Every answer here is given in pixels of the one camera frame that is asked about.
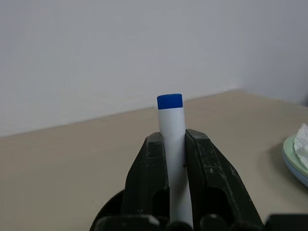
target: blue cap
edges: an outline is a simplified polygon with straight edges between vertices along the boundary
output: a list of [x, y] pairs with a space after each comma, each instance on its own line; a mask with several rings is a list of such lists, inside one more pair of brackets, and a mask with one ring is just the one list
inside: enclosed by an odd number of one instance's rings
[[157, 97], [158, 109], [170, 109], [183, 107], [183, 99], [181, 94], [160, 95]]

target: white cylinder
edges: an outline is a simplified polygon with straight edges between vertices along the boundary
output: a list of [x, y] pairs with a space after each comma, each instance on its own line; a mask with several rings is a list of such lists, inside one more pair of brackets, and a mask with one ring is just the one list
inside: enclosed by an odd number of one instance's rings
[[193, 227], [192, 203], [185, 165], [185, 116], [182, 95], [157, 97], [159, 131], [164, 140], [170, 188], [170, 222]]

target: beige table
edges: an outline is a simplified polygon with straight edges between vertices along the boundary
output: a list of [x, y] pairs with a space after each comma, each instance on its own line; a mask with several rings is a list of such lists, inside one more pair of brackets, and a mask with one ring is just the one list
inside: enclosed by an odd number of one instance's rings
[[[230, 92], [187, 101], [185, 112], [187, 128], [206, 133], [238, 170], [263, 220], [308, 213], [308, 190], [281, 155], [307, 108]], [[149, 108], [1, 138], [0, 230], [88, 230], [155, 131]]]

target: paper tissue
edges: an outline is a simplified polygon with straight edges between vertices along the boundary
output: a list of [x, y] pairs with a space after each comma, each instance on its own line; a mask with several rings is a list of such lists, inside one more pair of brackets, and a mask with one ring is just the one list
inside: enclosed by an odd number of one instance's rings
[[308, 126], [303, 124], [294, 139], [294, 151], [302, 164], [308, 168]]

